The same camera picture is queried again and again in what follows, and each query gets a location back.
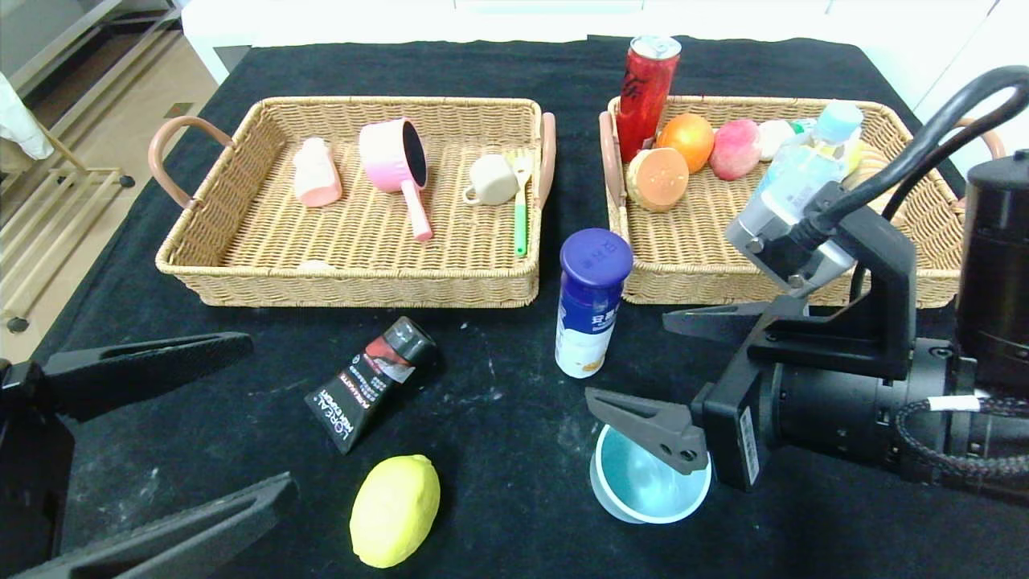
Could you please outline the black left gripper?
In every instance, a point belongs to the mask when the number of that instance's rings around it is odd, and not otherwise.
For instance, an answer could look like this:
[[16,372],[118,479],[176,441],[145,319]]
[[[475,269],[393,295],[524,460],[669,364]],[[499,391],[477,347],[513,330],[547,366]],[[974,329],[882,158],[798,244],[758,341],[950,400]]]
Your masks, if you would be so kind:
[[52,558],[75,448],[56,412],[90,421],[158,398],[253,351],[250,335],[218,332],[56,353],[42,369],[33,360],[4,359],[2,576],[208,578],[279,524],[299,494],[289,472]]

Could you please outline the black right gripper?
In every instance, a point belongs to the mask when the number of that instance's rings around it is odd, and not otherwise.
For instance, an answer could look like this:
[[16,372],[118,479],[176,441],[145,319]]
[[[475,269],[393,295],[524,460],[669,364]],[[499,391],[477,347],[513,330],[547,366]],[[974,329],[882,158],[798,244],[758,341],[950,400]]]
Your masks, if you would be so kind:
[[666,312],[666,332],[739,346],[720,378],[691,410],[592,386],[587,407],[680,474],[707,469],[709,453],[737,490],[756,487],[783,445],[930,483],[933,469],[894,429],[901,408],[934,393],[934,343],[915,336],[915,316],[914,299],[889,294],[865,294],[831,316],[811,316],[790,296]]

